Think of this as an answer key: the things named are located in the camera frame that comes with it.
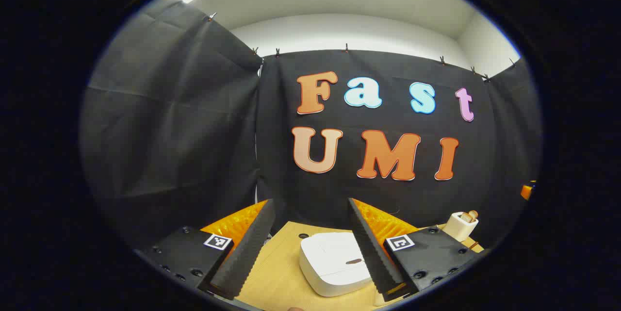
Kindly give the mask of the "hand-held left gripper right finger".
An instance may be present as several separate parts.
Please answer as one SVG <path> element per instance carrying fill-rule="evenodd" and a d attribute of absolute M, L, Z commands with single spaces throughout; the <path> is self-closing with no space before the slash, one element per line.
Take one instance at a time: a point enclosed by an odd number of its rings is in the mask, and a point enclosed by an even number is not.
<path fill-rule="evenodd" d="M 478 253 L 438 226 L 423 229 L 348 199 L 351 231 L 378 293 L 386 301 L 434 287 L 469 267 Z"/>

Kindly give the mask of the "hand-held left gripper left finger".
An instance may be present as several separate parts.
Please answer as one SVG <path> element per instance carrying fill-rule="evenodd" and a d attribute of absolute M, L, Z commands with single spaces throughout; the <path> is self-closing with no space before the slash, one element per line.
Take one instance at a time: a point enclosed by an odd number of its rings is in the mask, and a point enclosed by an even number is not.
<path fill-rule="evenodd" d="M 202 229 L 180 227 L 137 254 L 191 290 L 233 300 L 270 233 L 275 209 L 273 199 L 266 199 Z"/>

